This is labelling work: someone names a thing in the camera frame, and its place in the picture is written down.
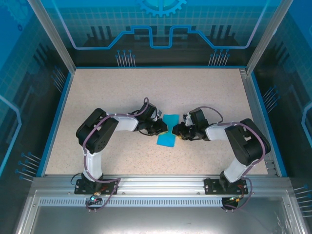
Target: blue printed backdrop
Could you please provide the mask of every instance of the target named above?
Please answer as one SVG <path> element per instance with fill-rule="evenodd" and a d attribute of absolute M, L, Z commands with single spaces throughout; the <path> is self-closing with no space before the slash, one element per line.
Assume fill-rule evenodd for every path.
<path fill-rule="evenodd" d="M 44 0 L 43 5 L 77 66 L 123 65 L 117 52 L 123 49 L 135 53 L 139 66 L 242 66 L 279 2 Z M 181 56 L 186 48 L 187 56 Z"/>
<path fill-rule="evenodd" d="M 68 70 L 27 0 L 0 0 L 0 22 L 0 233 L 14 233 L 37 170 L 21 155 L 40 161 Z"/>
<path fill-rule="evenodd" d="M 311 8 L 309 0 L 294 0 L 255 76 L 288 175 L 312 186 Z"/>

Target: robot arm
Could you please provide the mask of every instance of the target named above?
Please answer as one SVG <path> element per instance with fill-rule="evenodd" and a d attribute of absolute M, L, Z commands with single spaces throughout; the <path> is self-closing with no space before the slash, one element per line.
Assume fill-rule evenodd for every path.
<path fill-rule="evenodd" d="M 235 159 L 220 174 L 223 190 L 240 180 L 255 162 L 261 159 L 263 150 L 256 136 L 238 124 L 209 124 L 201 109 L 197 108 L 183 116 L 184 121 L 173 128 L 173 134 L 183 140 L 228 140 L 233 149 Z M 263 136 L 251 119 L 244 119 L 240 124 L 251 128 L 262 140 L 265 154 L 271 151 L 268 140 Z"/>
<path fill-rule="evenodd" d="M 140 110 L 134 111 L 141 112 L 146 107 L 146 103 Z M 85 120 L 85 122 L 78 128 L 76 137 L 79 140 L 79 144 L 82 146 L 84 140 L 94 127 L 108 114 L 100 108 L 95 109 L 91 115 Z M 115 131 L 141 131 L 145 130 L 145 135 L 154 136 L 160 133 L 168 131 L 167 125 L 160 118 L 161 111 L 159 111 L 154 105 L 148 104 L 146 110 L 137 117 L 131 116 L 114 116 L 104 121 L 100 127 L 91 135 L 86 143 L 87 156 L 86 164 L 90 175 L 101 180 L 103 176 L 101 168 L 101 156 L 103 149 L 106 147 L 112 134 Z M 83 172 L 83 179 L 86 181 L 94 182 L 86 171 Z"/>

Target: gear graphic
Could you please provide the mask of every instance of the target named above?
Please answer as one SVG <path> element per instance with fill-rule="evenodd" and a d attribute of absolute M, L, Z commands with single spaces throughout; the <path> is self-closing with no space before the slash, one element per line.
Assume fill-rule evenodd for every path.
<path fill-rule="evenodd" d="M 186 0 L 137 0 L 137 2 L 141 10 L 159 17 L 169 16 L 170 13 L 175 14 L 177 9 L 182 9 L 182 4 L 186 4 Z"/>
<path fill-rule="evenodd" d="M 23 23 L 28 16 L 28 2 L 27 0 L 0 0 L 0 7 L 6 6 L 11 16 L 18 23 Z"/>

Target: speckled tabletop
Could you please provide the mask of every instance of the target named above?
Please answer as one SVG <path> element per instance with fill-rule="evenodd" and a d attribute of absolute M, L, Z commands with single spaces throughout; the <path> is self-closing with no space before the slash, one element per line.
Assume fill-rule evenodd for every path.
<path fill-rule="evenodd" d="M 224 121 L 252 118 L 238 69 L 78 69 L 46 168 L 46 174 L 83 171 L 82 148 L 77 128 L 96 109 L 127 113 L 143 105 L 144 97 L 164 114 L 182 115 L 208 105 Z M 204 110 L 208 121 L 219 116 Z M 103 151 L 104 174 L 126 175 L 218 175 L 234 159 L 228 141 L 183 141 L 168 148 L 157 137 L 139 132 L 115 132 Z M 250 174 L 267 174 L 264 162 Z"/>

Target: blue towel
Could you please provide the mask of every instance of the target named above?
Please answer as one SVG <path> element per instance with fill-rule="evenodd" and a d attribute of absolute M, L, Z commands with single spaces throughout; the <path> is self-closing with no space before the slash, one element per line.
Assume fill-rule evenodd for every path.
<path fill-rule="evenodd" d="M 172 134 L 172 129 L 179 123 L 179 115 L 164 115 L 163 121 L 168 126 L 168 132 L 158 136 L 157 145 L 174 147 L 176 135 Z"/>

